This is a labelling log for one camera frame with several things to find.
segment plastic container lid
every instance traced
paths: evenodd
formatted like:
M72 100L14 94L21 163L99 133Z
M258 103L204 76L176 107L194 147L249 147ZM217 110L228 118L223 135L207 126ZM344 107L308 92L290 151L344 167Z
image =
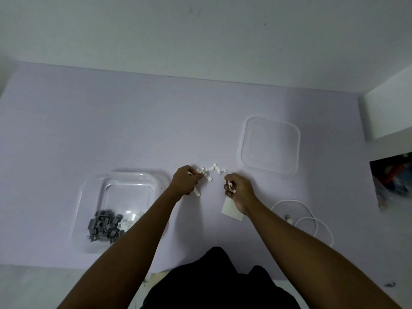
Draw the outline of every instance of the plastic container lid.
M238 159L242 166L291 177L299 163L299 129L288 122L250 117L244 123Z
M103 253L109 240L90 242L87 229L97 211L111 209L133 220L145 213L162 193L159 181L149 173L109 172L94 176L81 187L72 232L72 247L78 253Z

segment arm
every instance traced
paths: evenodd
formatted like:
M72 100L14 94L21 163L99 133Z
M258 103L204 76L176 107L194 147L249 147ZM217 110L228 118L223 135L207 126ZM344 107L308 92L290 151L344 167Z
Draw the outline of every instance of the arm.
M247 215L288 280L311 308L400 307L366 275L321 241L272 213L255 196L250 181L237 174L228 191L238 210Z
M127 308L144 280L174 205L202 174L183 166L135 225L86 271L59 308Z

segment table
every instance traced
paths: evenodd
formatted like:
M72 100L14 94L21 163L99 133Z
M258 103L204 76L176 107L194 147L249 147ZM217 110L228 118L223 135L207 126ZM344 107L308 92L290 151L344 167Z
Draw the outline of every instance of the table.
M236 159L250 115L295 124L299 171L289 179L247 171ZM335 237L334 248L379 284L392 279L358 112L357 95L21 62L0 99L0 263L88 268L96 254L70 247L80 186L112 170L171 179L182 165L251 178L269 207L304 201ZM202 180L198 198L172 212L151 272L221 246L240 272L262 265L283 275L248 218L220 213L223 176ZM293 219L299 204L276 208ZM313 232L313 222L302 222ZM319 227L319 239L329 241Z

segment person's right hand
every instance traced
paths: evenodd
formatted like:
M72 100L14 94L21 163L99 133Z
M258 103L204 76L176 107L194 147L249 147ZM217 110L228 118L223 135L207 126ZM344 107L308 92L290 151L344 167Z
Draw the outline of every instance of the person's right hand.
M243 213L248 215L250 209L253 206L260 204L260 201L253 191L252 183L248 178L240 176L236 173L231 173L224 177L226 181L233 183L233 188L236 190L236 193L229 191L229 185L225 183L224 190L227 197L233 199L236 208Z

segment person's left hand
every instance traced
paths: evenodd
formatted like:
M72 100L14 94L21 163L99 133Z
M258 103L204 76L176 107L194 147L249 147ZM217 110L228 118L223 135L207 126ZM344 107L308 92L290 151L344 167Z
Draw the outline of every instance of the person's left hand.
M193 191L197 182L203 178L202 173L197 173L191 166L180 167L173 175L172 182L168 189L179 198L189 195Z

